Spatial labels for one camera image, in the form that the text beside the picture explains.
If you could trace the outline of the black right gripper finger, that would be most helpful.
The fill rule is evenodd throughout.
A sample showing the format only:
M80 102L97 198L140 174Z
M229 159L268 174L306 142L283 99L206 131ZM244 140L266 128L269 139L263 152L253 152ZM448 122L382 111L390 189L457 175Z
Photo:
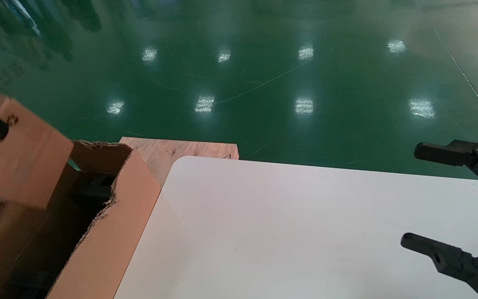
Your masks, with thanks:
M420 142L414 157L438 164L465 166L478 177L478 142L453 140L447 145Z
M404 233L400 243L408 250L426 255L440 274L468 284L478 294L478 257L415 233Z

